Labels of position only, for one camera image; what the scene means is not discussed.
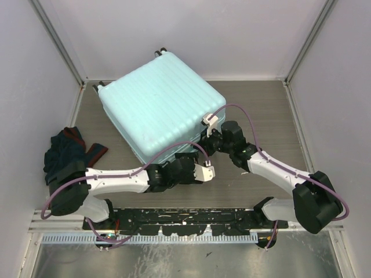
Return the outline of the mint green suitcase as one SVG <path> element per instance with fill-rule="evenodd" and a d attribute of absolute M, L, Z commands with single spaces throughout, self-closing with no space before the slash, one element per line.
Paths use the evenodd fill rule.
<path fill-rule="evenodd" d="M 147 64 L 94 89 L 103 109 L 142 164 L 191 152 L 207 113 L 225 120 L 226 99 L 175 54 L 161 48 Z"/>

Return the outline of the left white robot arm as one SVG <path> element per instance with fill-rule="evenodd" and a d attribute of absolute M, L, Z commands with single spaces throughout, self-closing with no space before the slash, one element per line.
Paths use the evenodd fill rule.
<path fill-rule="evenodd" d="M 131 170 L 96 170 L 87 168 L 83 161 L 73 161 L 49 178 L 50 198 L 42 210 L 41 218 L 70 214 L 82 215 L 102 229 L 111 229 L 116 215 L 107 200 L 98 195 L 134 192 L 157 193 L 178 184 L 193 184 L 198 153 L 176 153 L 172 162 L 149 164 L 146 168 Z"/>

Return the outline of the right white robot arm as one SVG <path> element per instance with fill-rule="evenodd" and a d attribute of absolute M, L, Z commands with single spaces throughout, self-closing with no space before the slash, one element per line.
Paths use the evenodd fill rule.
<path fill-rule="evenodd" d="M 268 197 L 255 205 L 257 226 L 268 228 L 274 221 L 292 221 L 317 234 L 343 212 L 343 205 L 325 173 L 311 174 L 274 159 L 247 142 L 236 121 L 224 122 L 220 130 L 206 119 L 202 124 L 205 129 L 199 144 L 208 155 L 226 153 L 236 167 L 269 180 L 290 195 L 290 199 Z"/>

